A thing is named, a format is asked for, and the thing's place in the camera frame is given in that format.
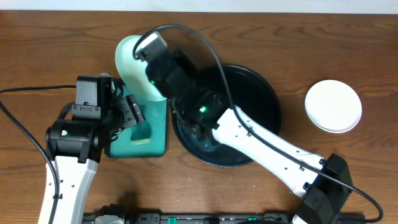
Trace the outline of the green scrubbing sponge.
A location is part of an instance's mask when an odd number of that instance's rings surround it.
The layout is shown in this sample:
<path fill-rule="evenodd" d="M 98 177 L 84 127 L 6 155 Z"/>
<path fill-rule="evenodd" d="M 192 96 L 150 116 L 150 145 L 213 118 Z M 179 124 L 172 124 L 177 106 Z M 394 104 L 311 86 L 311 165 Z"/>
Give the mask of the green scrubbing sponge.
<path fill-rule="evenodd" d="M 152 130 L 150 126 L 139 126 L 132 128 L 131 144 L 147 144 L 151 142 Z"/>

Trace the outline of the mint plate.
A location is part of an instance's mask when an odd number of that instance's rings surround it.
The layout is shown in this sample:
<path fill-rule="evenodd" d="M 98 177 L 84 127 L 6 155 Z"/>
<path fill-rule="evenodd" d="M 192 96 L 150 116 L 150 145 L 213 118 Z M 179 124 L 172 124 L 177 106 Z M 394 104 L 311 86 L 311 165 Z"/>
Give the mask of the mint plate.
<path fill-rule="evenodd" d="M 119 76 L 125 85 L 137 96 L 149 101 L 162 101 L 165 97 L 148 80 L 147 62 L 133 57 L 133 48 L 140 35 L 125 37 L 115 51 L 115 63 Z"/>

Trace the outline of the white plate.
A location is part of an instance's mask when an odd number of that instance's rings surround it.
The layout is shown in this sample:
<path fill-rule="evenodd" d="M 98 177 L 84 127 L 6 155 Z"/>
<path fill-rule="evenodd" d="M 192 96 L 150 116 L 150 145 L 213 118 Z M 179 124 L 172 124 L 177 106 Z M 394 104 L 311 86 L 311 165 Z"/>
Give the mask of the white plate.
<path fill-rule="evenodd" d="M 358 94 L 338 80 L 323 80 L 314 84 L 305 96 L 304 106 L 315 126 L 335 134 L 355 128 L 363 112 Z"/>

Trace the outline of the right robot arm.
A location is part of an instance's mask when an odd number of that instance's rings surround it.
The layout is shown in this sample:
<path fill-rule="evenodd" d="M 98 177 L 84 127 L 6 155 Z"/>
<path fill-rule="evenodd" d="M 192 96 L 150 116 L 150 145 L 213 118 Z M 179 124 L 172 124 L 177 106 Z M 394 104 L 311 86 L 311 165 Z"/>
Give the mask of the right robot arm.
<path fill-rule="evenodd" d="M 283 140 L 231 102 L 198 85 L 195 64 L 181 51 L 144 51 L 152 84 L 172 102 L 179 123 L 198 138 L 243 153 L 278 177 L 302 200 L 293 223 L 336 223 L 353 191 L 346 161 L 332 154 L 324 159 Z"/>

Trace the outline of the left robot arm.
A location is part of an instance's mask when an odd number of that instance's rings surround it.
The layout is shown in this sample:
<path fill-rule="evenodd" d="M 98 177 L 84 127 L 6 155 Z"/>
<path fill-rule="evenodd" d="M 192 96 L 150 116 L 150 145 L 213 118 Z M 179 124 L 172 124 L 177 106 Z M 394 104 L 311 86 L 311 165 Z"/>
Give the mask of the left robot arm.
<path fill-rule="evenodd" d="M 104 73 L 79 76 L 76 97 L 45 133 L 47 178 L 39 223 L 81 223 L 101 152 L 145 120 L 134 95 Z"/>

